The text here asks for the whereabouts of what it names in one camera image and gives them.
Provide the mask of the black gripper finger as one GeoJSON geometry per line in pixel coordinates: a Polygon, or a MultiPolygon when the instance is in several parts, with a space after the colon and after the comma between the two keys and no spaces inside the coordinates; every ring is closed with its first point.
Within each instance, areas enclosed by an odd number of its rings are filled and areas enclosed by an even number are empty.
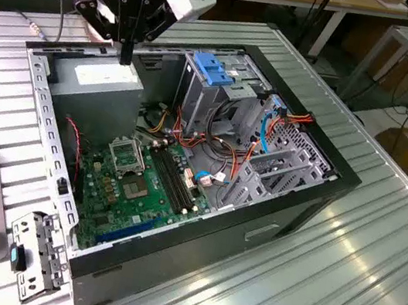
{"type": "Polygon", "coordinates": [[[119,63],[126,64],[130,37],[121,27],[120,19],[104,0],[73,0],[76,11],[102,39],[110,40],[118,54],[119,63]]]}
{"type": "Polygon", "coordinates": [[[141,0],[134,27],[127,41],[124,65],[131,64],[134,47],[137,44],[154,41],[174,24],[174,21],[172,10],[164,2],[153,7],[151,0],[141,0]]]}

